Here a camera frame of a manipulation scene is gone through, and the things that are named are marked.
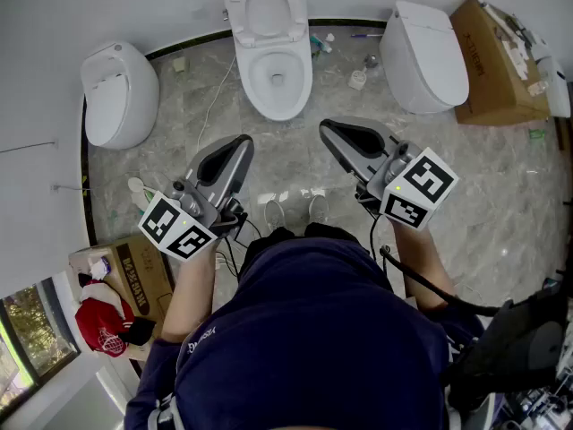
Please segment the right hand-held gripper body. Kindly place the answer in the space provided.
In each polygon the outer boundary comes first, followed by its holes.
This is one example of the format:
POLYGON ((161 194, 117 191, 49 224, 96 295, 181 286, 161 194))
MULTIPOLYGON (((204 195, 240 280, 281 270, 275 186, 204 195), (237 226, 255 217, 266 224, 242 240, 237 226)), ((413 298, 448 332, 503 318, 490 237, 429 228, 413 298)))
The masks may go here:
POLYGON ((383 141, 359 143, 366 159, 356 199, 371 215, 382 215, 415 230, 423 229, 448 198, 458 175, 430 148, 402 140, 390 149, 383 141))

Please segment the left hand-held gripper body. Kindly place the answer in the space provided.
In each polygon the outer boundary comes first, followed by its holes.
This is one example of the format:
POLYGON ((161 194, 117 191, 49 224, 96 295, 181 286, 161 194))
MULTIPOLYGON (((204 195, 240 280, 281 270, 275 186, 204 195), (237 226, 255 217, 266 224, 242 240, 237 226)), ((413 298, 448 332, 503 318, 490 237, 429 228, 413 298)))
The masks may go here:
POLYGON ((247 212, 233 195, 215 206, 215 195, 204 196, 191 183, 176 180, 154 194, 138 228, 162 253, 189 262, 215 241, 237 235, 247 212))

